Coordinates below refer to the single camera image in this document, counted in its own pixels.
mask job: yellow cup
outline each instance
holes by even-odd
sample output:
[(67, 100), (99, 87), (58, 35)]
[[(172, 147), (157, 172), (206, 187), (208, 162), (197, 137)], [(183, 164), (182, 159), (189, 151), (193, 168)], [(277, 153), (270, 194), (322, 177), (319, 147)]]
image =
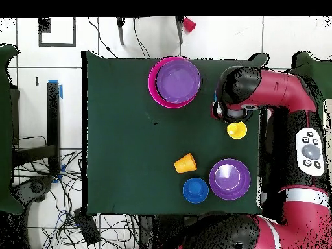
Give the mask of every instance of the yellow cup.
[(242, 122), (231, 123), (227, 126), (227, 133), (231, 138), (241, 139), (246, 135), (247, 127)]
[(190, 172), (197, 170), (197, 166), (194, 157), (191, 153), (186, 154), (184, 157), (180, 158), (174, 163), (176, 172), (179, 174), (183, 172)]

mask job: blue tape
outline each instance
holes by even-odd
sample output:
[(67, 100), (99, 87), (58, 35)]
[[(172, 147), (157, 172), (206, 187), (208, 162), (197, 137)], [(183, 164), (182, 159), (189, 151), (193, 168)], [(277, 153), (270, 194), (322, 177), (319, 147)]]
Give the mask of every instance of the blue tape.
[[(61, 165), (61, 169), (60, 169), (60, 171), (61, 171), (61, 172), (65, 172), (65, 164), (62, 164), (62, 165)], [(59, 175), (57, 176), (57, 178), (58, 178), (59, 180), (61, 180), (62, 177), (63, 177), (63, 175), (61, 175), (61, 174), (59, 174)], [(57, 183), (59, 182), (59, 180), (53, 180), (53, 183), (54, 183), (54, 184), (57, 184)]]
[(64, 97), (64, 95), (62, 93), (62, 84), (59, 85), (59, 96), (60, 96), (61, 99), (63, 99), (63, 97)]

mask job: blue cup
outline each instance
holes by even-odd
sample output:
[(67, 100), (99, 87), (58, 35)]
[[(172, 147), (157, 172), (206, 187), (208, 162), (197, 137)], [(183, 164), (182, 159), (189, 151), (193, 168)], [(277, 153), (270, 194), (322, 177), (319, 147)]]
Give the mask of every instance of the blue cup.
[(201, 178), (191, 178), (184, 183), (183, 194), (188, 202), (199, 204), (209, 194), (209, 186)]

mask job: white tile floor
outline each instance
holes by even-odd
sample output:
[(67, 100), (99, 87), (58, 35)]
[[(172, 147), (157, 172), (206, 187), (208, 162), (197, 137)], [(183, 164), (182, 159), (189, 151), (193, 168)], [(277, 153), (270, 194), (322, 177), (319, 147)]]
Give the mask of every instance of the white tile floor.
[[(270, 55), (267, 67), (284, 70), (291, 66), (292, 56), (297, 51), (311, 51), (318, 58), (332, 55), (332, 29), (329, 18), (319, 17), (190, 17), (196, 28), (190, 34), (183, 31), (182, 56), (189, 58), (247, 59), (254, 53)], [(50, 34), (43, 34), (43, 43), (71, 43), (72, 19), (51, 18)], [(133, 19), (127, 18), (123, 26), (124, 46), (120, 45), (115, 18), (90, 18), (100, 30), (101, 40), (119, 57), (143, 57), (136, 40)], [(61, 148), (62, 155), (79, 152), (82, 146), (81, 126), (81, 57), (80, 52), (90, 50), (103, 57), (112, 57), (98, 40), (95, 27), (88, 18), (76, 18), (76, 47), (38, 47), (38, 18), (0, 18), (0, 44), (17, 45), (21, 51), (9, 63), (8, 73), (13, 84), (21, 90), (19, 107), (20, 137), (44, 136), (47, 138), (46, 123), (46, 83), (58, 80), (63, 85), (64, 96), (60, 99)], [(178, 55), (179, 40), (174, 16), (140, 18), (136, 20), (136, 32), (151, 57)], [(28, 139), (22, 147), (42, 145), (43, 139)], [(77, 161), (67, 169), (79, 172)], [(20, 170), (20, 176), (31, 176)], [(82, 203), (81, 182), (74, 183), (70, 192), (73, 209)], [(58, 207), (64, 209), (63, 190), (54, 183), (51, 191)], [(58, 211), (51, 193), (47, 198), (31, 207), (29, 215), (29, 239), (32, 249), (42, 249), (46, 237), (53, 232), (58, 220)], [(123, 239), (129, 236), (124, 229), (124, 216), (97, 216), (97, 226), (102, 237), (107, 240)], [(109, 225), (116, 224), (113, 230)], [(123, 243), (114, 242), (120, 247)], [(134, 247), (134, 242), (126, 246)], [(96, 249), (116, 249), (114, 245), (102, 241)], [(72, 246), (59, 246), (57, 249), (74, 249)], [(77, 249), (88, 249), (80, 244)]]

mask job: black cable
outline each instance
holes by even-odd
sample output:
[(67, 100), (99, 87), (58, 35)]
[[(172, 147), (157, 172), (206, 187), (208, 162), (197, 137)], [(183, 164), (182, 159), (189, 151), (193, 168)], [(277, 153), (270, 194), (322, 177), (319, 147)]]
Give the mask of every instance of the black cable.
[(126, 224), (124, 225), (124, 228), (123, 228), (123, 235), (124, 235), (124, 237), (125, 237), (125, 230), (126, 230), (126, 229), (127, 229), (127, 230), (129, 231), (129, 233), (130, 233), (130, 237), (129, 237), (129, 239), (123, 239), (123, 240), (120, 240), (120, 239), (119, 239), (119, 236), (118, 236), (118, 234), (117, 234), (117, 232), (115, 231), (115, 233), (117, 234), (117, 240), (109, 240), (109, 241), (111, 241), (111, 242), (112, 242), (112, 241), (117, 241), (117, 242), (119, 242), (119, 243), (123, 243), (123, 244), (124, 244), (124, 249), (128, 249), (127, 246), (126, 246), (126, 243), (127, 243), (128, 241), (130, 241), (130, 240), (132, 239), (132, 237), (133, 237), (133, 238), (134, 238), (134, 247), (133, 247), (133, 249), (135, 249), (135, 247), (136, 247), (136, 243), (139, 245), (139, 241), (138, 241), (137, 238), (136, 238), (136, 235), (138, 235), (138, 233), (137, 233), (137, 231), (135, 231), (135, 229), (134, 229), (134, 221), (132, 220), (132, 222), (130, 222), (130, 221), (127, 219), (127, 217), (126, 217), (127, 215), (124, 215), (126, 220), (121, 220), (121, 221), (119, 221), (119, 222), (116, 222), (116, 223), (113, 224), (113, 225), (110, 225), (110, 224), (108, 223), (108, 221), (106, 220), (105, 215), (103, 215), (103, 216), (104, 216), (104, 220), (105, 220), (105, 222), (107, 223), (107, 225), (109, 226), (109, 228), (107, 228), (106, 230), (102, 231), (101, 234), (102, 234), (103, 232), (109, 230), (109, 229), (112, 229), (113, 231), (115, 231), (112, 227), (116, 226), (117, 224), (119, 224), (119, 223), (121, 223), (121, 222), (125, 222), (125, 223), (126, 223)]
[(75, 244), (75, 243), (73, 242), (73, 240), (70, 238), (70, 236), (67, 235), (67, 232), (66, 232), (66, 231), (64, 231), (64, 232), (65, 232), (65, 235), (67, 236), (67, 238), (71, 241), (71, 244), (74, 246), (74, 249), (76, 249), (76, 246), (75, 246), (75, 245), (76, 245), (77, 243)]
[(61, 213), (61, 210), (60, 210), (59, 207), (58, 207), (58, 201), (57, 201), (55, 195), (53, 194), (53, 192), (52, 192), (51, 190), (50, 190), (49, 192), (52, 194), (53, 198), (55, 199), (55, 207), (56, 207), (57, 210)]
[(78, 159), (78, 168), (80, 169), (80, 172), (82, 174), (82, 158)]
[[(32, 171), (32, 170), (28, 170), (28, 169), (21, 169), (21, 171), (25, 171), (25, 172), (34, 172), (34, 171)], [(21, 175), (21, 176), (19, 176), (19, 177), (21, 177), (21, 178), (39, 178), (40, 176)], [(75, 190), (75, 191), (81, 191), (81, 190), (82, 190), (82, 189), (76, 189), (76, 188), (73, 187), (74, 184), (76, 183), (76, 181), (79, 181), (79, 182), (82, 181), (80, 178), (72, 178), (72, 177), (70, 177), (70, 176), (68, 176), (68, 178), (71, 179), (68, 183), (65, 183), (65, 182), (62, 183), (62, 184), (64, 184), (64, 185), (66, 185), (66, 188), (69, 186), (69, 190)]]
[(74, 154), (74, 153), (75, 153), (75, 151), (73, 151), (73, 152), (71, 152), (71, 153), (69, 153), (69, 154), (61, 155), (61, 156), (60, 156), (60, 157), (62, 158), (61, 161), (63, 161), (66, 157), (71, 156), (71, 155)]
[(101, 238), (101, 239), (104, 241), (104, 244), (101, 246), (101, 249), (104, 247), (104, 245), (105, 245), (106, 243), (109, 243), (109, 244), (115, 246), (117, 249), (122, 249), (119, 245), (117, 245), (117, 244), (115, 244), (115, 243), (113, 243), (113, 242), (110, 242), (110, 241), (106, 240), (105, 238)]
[(45, 141), (45, 145), (47, 145), (46, 139), (43, 136), (38, 136), (38, 137), (23, 137), (23, 138), (20, 138), (19, 140), (32, 139), (32, 138), (43, 138), (44, 141)]
[(136, 230), (135, 230), (135, 228), (134, 228), (134, 221), (133, 221), (132, 216), (130, 216), (130, 220), (132, 221), (132, 231), (133, 231), (134, 234), (135, 234), (135, 233), (137, 233), (137, 232), (136, 232)]
[(136, 35), (136, 38), (137, 38), (138, 44), (139, 44), (139, 46), (140, 46), (140, 48), (141, 48), (141, 50), (142, 50), (142, 52), (143, 52), (143, 56), (144, 56), (144, 58), (145, 58), (145, 53), (144, 53), (144, 50), (142, 49), (142, 46), (143, 46), (143, 48), (147, 51), (148, 57), (151, 58), (151, 57), (150, 57), (150, 54), (148, 53), (147, 48), (143, 45), (143, 43), (141, 42), (141, 40), (138, 39), (138, 36), (137, 36), (137, 33), (136, 33), (135, 21), (136, 21), (136, 18), (134, 18), (134, 32), (135, 32), (135, 35)]
[(75, 151), (73, 152), (73, 154), (71, 155), (69, 161), (67, 162), (67, 164), (65, 165), (65, 167), (67, 167), (75, 158), (77, 158), (78, 155), (82, 154), (82, 151), (80, 151), (79, 153), (76, 153), (75, 155)]
[(41, 231), (43, 232), (43, 234), (46, 236), (46, 238), (49, 240), (49, 244), (51, 245), (51, 249), (53, 249), (53, 246), (52, 246), (52, 238), (50, 237), (50, 235), (46, 232), (45, 228), (42, 228)]
[[(36, 172), (37, 174), (40, 174), (42, 176), (49, 176), (50, 175), (49, 172), (40, 172), (39, 170), (37, 170), (34, 166), (34, 162), (30, 162), (30, 164), (31, 164), (32, 168), (34, 169), (33, 171), (30, 171), (30, 172)], [(65, 175), (68, 175), (68, 174), (74, 174), (75, 175), (75, 174), (79, 174), (79, 173), (72, 172), (72, 173), (66, 173)]]
[(93, 25), (93, 26), (95, 27), (95, 29), (97, 30), (99, 40), (100, 40), (100, 42), (105, 46), (106, 50), (109, 51), (110, 53), (112, 53), (112, 54), (117, 58), (117, 56), (116, 56), (116, 55), (110, 50), (110, 48), (107, 47), (106, 44), (101, 40), (101, 33), (99, 32), (99, 29), (98, 29), (93, 23), (91, 23), (91, 21), (90, 21), (90, 17), (88, 17), (88, 20), (89, 20), (89, 23), (90, 23), (91, 25)]

